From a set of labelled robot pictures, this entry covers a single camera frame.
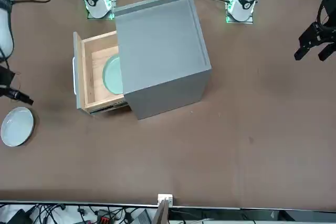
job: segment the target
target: white plate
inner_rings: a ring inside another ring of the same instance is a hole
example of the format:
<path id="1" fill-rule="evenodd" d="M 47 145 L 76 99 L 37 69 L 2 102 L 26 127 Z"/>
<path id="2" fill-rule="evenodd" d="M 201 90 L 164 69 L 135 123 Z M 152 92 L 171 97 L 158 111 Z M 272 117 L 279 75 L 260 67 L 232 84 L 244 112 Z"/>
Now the white plate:
<path id="1" fill-rule="evenodd" d="M 34 117 L 25 107 L 17 107 L 10 111 L 1 125 L 1 139 L 7 146 L 19 146 L 31 135 L 34 128 Z"/>

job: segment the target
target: brown table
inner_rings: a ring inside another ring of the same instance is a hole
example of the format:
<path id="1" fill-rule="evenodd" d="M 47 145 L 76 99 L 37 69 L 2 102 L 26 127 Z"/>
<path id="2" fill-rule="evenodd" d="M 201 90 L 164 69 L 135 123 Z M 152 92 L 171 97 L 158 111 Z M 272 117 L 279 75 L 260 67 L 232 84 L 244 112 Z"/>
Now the brown table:
<path id="1" fill-rule="evenodd" d="M 119 5 L 141 0 L 119 0 Z M 201 102 L 138 121 L 129 109 L 76 109 L 72 32 L 81 0 L 13 8 L 13 82 L 35 100 L 21 147 L 0 144 L 0 197 L 177 205 L 334 209 L 336 59 L 294 61 L 321 0 L 259 0 L 255 24 L 226 24 L 223 3 L 195 0 L 213 66 Z M 0 119 L 22 104 L 1 99 Z"/>

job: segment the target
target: wooden drawer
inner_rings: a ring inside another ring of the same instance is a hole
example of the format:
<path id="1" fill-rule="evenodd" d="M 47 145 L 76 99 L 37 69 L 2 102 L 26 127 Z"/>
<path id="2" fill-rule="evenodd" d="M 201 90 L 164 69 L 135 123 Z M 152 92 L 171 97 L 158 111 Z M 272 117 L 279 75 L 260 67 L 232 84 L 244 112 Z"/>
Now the wooden drawer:
<path id="1" fill-rule="evenodd" d="M 73 33 L 74 93 L 77 108 L 93 114 L 128 105 L 123 94 L 115 95 L 103 84 L 102 73 L 106 61 L 118 53 L 117 32 L 81 39 Z"/>

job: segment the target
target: plate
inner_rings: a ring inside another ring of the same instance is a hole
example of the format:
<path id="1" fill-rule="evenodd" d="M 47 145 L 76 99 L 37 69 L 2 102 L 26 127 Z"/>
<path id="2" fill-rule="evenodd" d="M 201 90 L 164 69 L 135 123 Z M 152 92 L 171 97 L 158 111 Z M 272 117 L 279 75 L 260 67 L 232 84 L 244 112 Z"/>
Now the plate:
<path id="1" fill-rule="evenodd" d="M 122 94 L 120 58 L 118 55 L 112 56 L 106 62 L 103 69 L 103 83 L 111 93 Z"/>
<path id="2" fill-rule="evenodd" d="M 31 135 L 34 128 L 34 117 L 25 107 L 17 107 L 10 111 L 1 125 L 1 139 L 7 146 L 19 146 Z"/>

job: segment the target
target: drawer handle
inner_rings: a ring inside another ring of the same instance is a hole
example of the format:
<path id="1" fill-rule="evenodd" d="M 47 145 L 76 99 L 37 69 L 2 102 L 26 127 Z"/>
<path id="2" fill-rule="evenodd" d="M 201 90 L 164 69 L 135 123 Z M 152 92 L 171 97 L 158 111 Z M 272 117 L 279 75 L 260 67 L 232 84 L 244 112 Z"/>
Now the drawer handle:
<path id="1" fill-rule="evenodd" d="M 75 58 L 73 57 L 72 58 L 72 76 L 73 76 L 73 78 L 74 78 L 74 85 L 73 85 L 73 92 L 74 92 L 74 94 L 75 95 L 77 95 L 77 93 L 76 93 L 76 77 L 75 77 Z"/>

